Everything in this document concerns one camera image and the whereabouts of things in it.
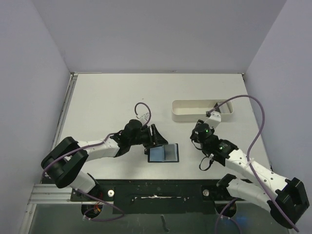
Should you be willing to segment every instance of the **glass panel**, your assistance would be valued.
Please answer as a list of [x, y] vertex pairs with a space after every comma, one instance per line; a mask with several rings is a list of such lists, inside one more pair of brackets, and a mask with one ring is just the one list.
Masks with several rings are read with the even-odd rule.
[[[57, 204], [37, 205], [30, 234], [213, 234], [216, 215], [198, 213], [129, 214], [111, 222], [83, 221], [81, 205]], [[113, 217], [110, 207], [104, 207], [98, 218]], [[234, 219], [243, 233], [289, 234], [270, 214], [249, 203], [237, 203]], [[239, 230], [230, 220], [219, 222], [218, 234], [239, 234]]]

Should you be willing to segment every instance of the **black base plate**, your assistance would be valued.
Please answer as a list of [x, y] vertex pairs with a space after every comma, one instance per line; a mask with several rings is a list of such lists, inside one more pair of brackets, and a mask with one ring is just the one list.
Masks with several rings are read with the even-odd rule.
[[[215, 201], [230, 201], [233, 198], [226, 189], [216, 186], [216, 180], [97, 180], [105, 201], [126, 214], [215, 214]], [[108, 190], [115, 191], [108, 197]], [[209, 190], [209, 196], [203, 191]], [[71, 201], [88, 201], [80, 194], [73, 194]]]

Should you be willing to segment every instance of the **cable tie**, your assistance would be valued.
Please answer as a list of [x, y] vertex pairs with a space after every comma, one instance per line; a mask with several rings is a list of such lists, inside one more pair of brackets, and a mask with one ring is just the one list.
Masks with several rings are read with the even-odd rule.
[[246, 166], [244, 167], [244, 170], [247, 169], [247, 167], [249, 167], [249, 165], [254, 161], [254, 158], [252, 157], [247, 163]]

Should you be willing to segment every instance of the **black mount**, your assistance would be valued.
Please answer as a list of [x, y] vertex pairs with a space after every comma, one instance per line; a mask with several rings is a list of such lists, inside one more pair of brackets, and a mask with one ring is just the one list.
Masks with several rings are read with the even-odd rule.
[[[192, 130], [190, 139], [193, 142], [200, 144], [201, 150], [204, 154], [213, 154], [213, 161], [217, 161], [225, 166], [225, 159], [230, 158], [229, 154], [233, 150], [238, 150], [238, 147], [228, 140], [219, 139], [218, 136], [214, 135], [214, 132], [215, 130], [210, 128], [207, 123], [198, 120], [195, 128]], [[232, 179], [234, 179], [234, 176], [227, 174], [218, 184], [221, 185], [221, 187], [227, 187], [227, 184]], [[291, 181], [286, 179], [285, 181], [287, 183], [285, 188], [282, 191], [275, 191], [277, 193], [275, 201], [287, 217], [295, 224], [310, 204], [302, 181], [297, 178], [294, 178]], [[270, 214], [274, 220], [283, 227], [291, 229], [292, 227], [289, 222], [281, 215], [272, 201], [268, 200], [267, 203], [271, 208]]]
[[[55, 159], [78, 148], [77, 141], [71, 136], [66, 137], [42, 160], [41, 167], [45, 169]], [[47, 174], [58, 188], [64, 188], [75, 180], [88, 156], [85, 150], [79, 150], [72, 155], [70, 160], [63, 158], [54, 163]]]

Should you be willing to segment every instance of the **screw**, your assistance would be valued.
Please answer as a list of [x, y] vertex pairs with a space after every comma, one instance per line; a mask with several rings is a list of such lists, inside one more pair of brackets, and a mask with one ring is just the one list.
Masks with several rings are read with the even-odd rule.
[[107, 195], [108, 195], [109, 197], [113, 197], [114, 194], [115, 194], [114, 190], [109, 190], [108, 193], [107, 193]]
[[209, 196], [209, 190], [208, 190], [208, 189], [205, 189], [205, 190], [203, 191], [203, 194], [204, 194], [204, 196]]

